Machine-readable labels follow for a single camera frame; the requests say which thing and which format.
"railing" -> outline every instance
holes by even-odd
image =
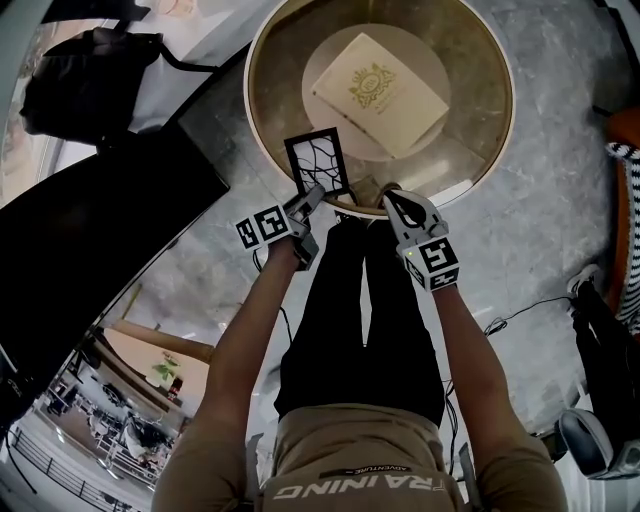
[[[162,472],[162,469],[155,462],[149,461],[147,467],[141,466],[131,456],[129,450],[120,445],[113,437],[109,439],[101,437],[98,440],[98,450],[105,453],[105,460],[110,464],[145,485],[155,485]]]
[[[13,447],[20,455],[27,459],[36,468],[47,475],[60,487],[75,494],[81,500],[104,512],[140,512],[113,498],[104,491],[96,489],[91,484],[81,480],[70,473],[64,466],[49,457],[22,430],[14,437]]]

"black strap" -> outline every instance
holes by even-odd
[[[166,124],[175,122],[176,120],[180,119],[184,115],[184,113],[189,110],[193,106],[193,104],[198,101],[198,99],[202,97],[205,91],[208,91],[214,83],[220,80],[221,77],[228,73],[234,66],[238,65],[247,56],[250,47],[251,43],[246,45],[244,48],[242,48],[242,50],[229,58],[224,64],[221,64],[219,67],[215,68],[216,71],[209,78],[207,78],[191,96],[189,96],[189,98],[182,104],[182,106],[173,113]]]
[[[116,23],[116,26],[113,27],[113,30],[115,30],[116,32],[126,32],[130,26],[131,26],[130,21],[120,20],[118,23]]]
[[[201,64],[189,64],[176,59],[163,43],[160,43],[160,54],[165,58],[171,67],[180,71],[189,71],[192,73],[215,73],[218,71],[217,66],[202,66]]]

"beige t-shirt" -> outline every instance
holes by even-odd
[[[153,512],[233,510],[246,486],[245,447],[194,424],[156,488]],[[560,478],[539,441],[496,453],[478,487],[487,509],[567,509]],[[274,476],[255,508],[263,512],[466,510],[445,473],[433,423],[410,412],[363,405],[305,407],[280,422]]]

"gold emblem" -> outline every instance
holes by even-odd
[[[371,71],[367,68],[356,71],[353,77],[356,87],[350,87],[349,92],[353,94],[353,99],[358,100],[362,108],[368,108],[372,102],[387,90],[395,79],[395,73],[378,66],[374,62],[371,66]]]

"wire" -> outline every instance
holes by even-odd
[[[455,466],[455,461],[453,458],[456,453],[456,436],[458,435],[459,425],[458,425],[458,415],[456,414],[456,410],[453,407],[451,400],[449,400],[449,397],[453,394],[453,392],[455,391],[455,388],[453,386],[452,379],[442,381],[442,382],[448,383],[444,393],[444,400],[445,400],[445,408],[447,409],[447,416],[449,416],[449,423],[451,423],[452,436],[451,436],[451,449],[449,452],[449,460],[451,461],[451,463],[449,465],[449,475],[453,475],[453,468]]]
[[[569,302],[571,302],[571,297],[566,297],[566,296],[562,296],[562,297],[555,297],[553,299],[545,299],[545,300],[541,300],[538,302],[535,302],[534,304],[531,304],[531,306],[521,309],[520,311],[514,313],[511,316],[508,316],[507,318],[502,318],[502,317],[498,317],[496,319],[494,319],[488,326],[487,328],[484,330],[484,335],[485,336],[491,336],[492,334],[495,334],[497,332],[502,331],[503,329],[506,329],[507,326],[509,325],[508,320],[511,320],[515,317],[517,317],[519,314],[524,313],[526,311],[529,311],[530,309],[533,309],[534,307],[538,306],[539,304],[545,304],[547,302],[554,302],[556,300],[563,300],[566,299]]]
[[[258,259],[258,249],[253,251],[253,264],[255,265],[258,272],[262,272],[262,265],[260,265],[260,260]],[[282,316],[284,317],[284,322],[287,324],[287,334],[289,335],[289,345],[293,344],[293,336],[291,336],[291,325],[289,324],[289,317],[287,316],[287,311],[280,306],[280,311],[282,312]]]

